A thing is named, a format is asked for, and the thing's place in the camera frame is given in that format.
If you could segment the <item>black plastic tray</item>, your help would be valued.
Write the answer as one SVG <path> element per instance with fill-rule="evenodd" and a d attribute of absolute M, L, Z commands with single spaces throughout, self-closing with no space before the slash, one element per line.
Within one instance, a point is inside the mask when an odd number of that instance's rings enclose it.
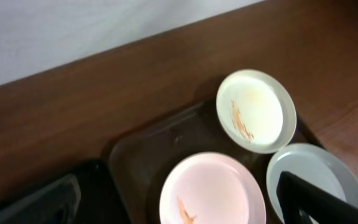
<path fill-rule="evenodd" d="M 92 159 L 0 201 L 0 223 L 130 223 L 107 165 Z"/>

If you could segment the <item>brown plastic tray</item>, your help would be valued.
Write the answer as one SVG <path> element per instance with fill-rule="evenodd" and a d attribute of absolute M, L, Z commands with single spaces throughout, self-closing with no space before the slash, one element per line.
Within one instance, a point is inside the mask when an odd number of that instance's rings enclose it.
<path fill-rule="evenodd" d="M 160 193 L 170 171 L 184 158 L 208 151 L 227 154 L 250 170 L 262 189 L 267 223 L 279 223 L 266 188 L 271 155 L 232 141 L 220 125 L 214 100 L 180 109 L 114 145 L 108 166 L 131 223 L 159 223 Z"/>

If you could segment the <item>light blue plate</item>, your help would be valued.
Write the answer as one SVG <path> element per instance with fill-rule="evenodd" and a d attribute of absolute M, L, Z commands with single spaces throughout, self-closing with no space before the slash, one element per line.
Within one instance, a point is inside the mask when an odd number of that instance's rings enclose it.
<path fill-rule="evenodd" d="M 280 174 L 289 171 L 327 193 L 358 208 L 358 180 L 347 166 L 328 151 L 307 143 L 294 143 L 276 152 L 266 174 L 272 207 L 284 221 L 276 189 Z"/>

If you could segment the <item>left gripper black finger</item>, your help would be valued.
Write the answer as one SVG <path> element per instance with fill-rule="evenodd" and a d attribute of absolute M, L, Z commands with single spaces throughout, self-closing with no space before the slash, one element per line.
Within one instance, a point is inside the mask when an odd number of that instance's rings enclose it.
<path fill-rule="evenodd" d="M 286 224 L 358 224 L 358 208 L 343 202 L 290 172 L 282 172 L 276 190 Z"/>

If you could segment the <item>cream white plate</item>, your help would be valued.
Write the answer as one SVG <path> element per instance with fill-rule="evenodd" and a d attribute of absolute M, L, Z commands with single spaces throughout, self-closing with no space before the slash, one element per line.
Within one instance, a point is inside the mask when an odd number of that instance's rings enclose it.
<path fill-rule="evenodd" d="M 294 102 L 274 77 L 244 69 L 228 75 L 216 95 L 218 120 L 240 147 L 271 154 L 286 147 L 295 135 Z"/>

